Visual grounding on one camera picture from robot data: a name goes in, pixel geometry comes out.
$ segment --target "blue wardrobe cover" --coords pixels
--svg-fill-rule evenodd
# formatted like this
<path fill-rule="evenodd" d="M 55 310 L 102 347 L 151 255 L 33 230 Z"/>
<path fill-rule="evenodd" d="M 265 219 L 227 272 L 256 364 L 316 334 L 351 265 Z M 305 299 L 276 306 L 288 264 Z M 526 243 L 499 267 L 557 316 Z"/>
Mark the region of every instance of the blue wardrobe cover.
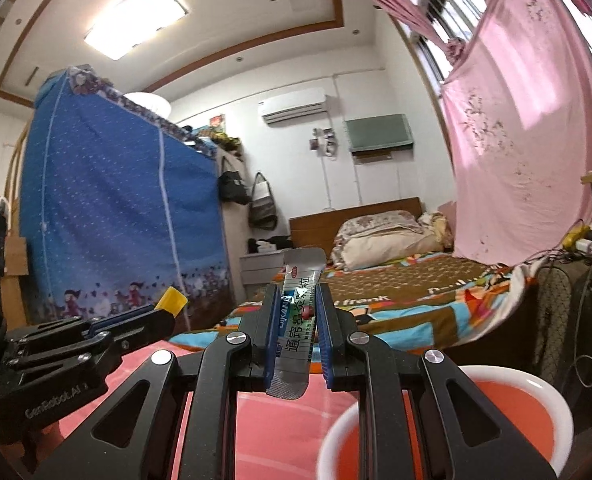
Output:
<path fill-rule="evenodd" d="M 169 285 L 195 308 L 230 298 L 214 161 L 116 90 L 80 93 L 72 70 L 39 92 L 26 144 L 32 322 L 123 312 Z"/>

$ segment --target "blue gripper pad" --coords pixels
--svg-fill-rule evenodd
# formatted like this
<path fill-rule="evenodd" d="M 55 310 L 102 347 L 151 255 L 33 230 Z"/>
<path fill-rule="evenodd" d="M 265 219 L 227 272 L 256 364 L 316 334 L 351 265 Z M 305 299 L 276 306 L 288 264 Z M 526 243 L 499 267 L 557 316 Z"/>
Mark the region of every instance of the blue gripper pad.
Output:
<path fill-rule="evenodd" d="M 281 288 L 275 289 L 271 300 L 271 314 L 269 315 L 269 330 L 267 333 L 267 353 L 265 356 L 265 386 L 269 388 L 276 366 L 276 347 L 278 346 L 278 324 L 281 318 Z"/>
<path fill-rule="evenodd" d="M 320 292 L 320 285 L 316 285 L 316 325 L 318 330 L 318 346 L 320 347 L 320 362 L 323 367 L 323 377 L 327 388 L 331 390 L 333 385 L 332 349 L 329 337 L 329 324 L 327 313 L 323 305 L 323 297 Z"/>
<path fill-rule="evenodd" d="M 122 312 L 120 314 L 116 314 L 115 316 L 106 317 L 105 319 L 101 319 L 99 321 L 93 322 L 90 327 L 89 331 L 87 331 L 87 335 L 85 336 L 86 339 L 91 339 L 99 332 L 106 330 L 107 328 L 118 324 L 122 321 L 127 319 L 131 319 L 132 317 L 140 316 L 141 314 L 146 314 L 154 310 L 154 306 L 152 304 L 141 306 L 139 308 L 134 308 L 132 310 L 128 310 L 127 312 Z"/>

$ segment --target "handbag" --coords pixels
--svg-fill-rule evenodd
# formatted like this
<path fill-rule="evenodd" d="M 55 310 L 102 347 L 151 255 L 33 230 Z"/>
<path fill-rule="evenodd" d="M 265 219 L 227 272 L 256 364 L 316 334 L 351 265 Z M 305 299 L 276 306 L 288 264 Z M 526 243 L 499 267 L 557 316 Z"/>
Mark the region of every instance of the handbag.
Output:
<path fill-rule="evenodd" d="M 269 182 L 259 171 L 253 178 L 252 202 L 249 206 L 249 225 L 252 228 L 273 231 L 278 225 L 276 203 Z"/>
<path fill-rule="evenodd" d="M 235 202 L 240 205 L 249 204 L 251 198 L 247 194 L 243 178 L 237 171 L 225 171 L 225 163 L 231 167 L 227 157 L 223 156 L 221 173 L 218 177 L 218 198 L 220 198 L 221 202 Z"/>

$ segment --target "rectangular ceiling light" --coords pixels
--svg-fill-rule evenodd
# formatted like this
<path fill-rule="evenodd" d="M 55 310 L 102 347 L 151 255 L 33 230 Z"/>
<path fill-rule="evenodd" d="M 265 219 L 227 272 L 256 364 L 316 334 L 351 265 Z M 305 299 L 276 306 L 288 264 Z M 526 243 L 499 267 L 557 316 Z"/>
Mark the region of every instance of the rectangular ceiling light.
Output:
<path fill-rule="evenodd" d="M 107 57 L 120 59 L 186 14 L 177 0 L 123 0 L 100 15 L 85 42 Z"/>

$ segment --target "silver screw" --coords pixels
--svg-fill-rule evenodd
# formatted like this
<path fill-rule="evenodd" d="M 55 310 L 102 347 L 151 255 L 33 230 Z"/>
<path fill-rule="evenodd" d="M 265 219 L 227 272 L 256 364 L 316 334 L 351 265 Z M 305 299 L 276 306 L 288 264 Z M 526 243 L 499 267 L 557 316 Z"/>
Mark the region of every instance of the silver screw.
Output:
<path fill-rule="evenodd" d="M 166 365 L 172 360 L 172 352 L 169 350 L 156 350 L 151 354 L 151 362 L 154 365 Z"/>
<path fill-rule="evenodd" d="M 445 356 L 440 350 L 428 350 L 425 352 L 425 359 L 437 365 L 445 360 Z"/>
<path fill-rule="evenodd" d="M 349 341 L 354 343 L 354 345 L 366 345 L 369 342 L 369 334 L 354 332 L 353 334 L 349 334 Z"/>
<path fill-rule="evenodd" d="M 244 332 L 232 332 L 231 334 L 227 334 L 227 342 L 231 343 L 232 345 L 240 345 L 240 343 L 244 343 L 247 340 L 247 334 Z"/>

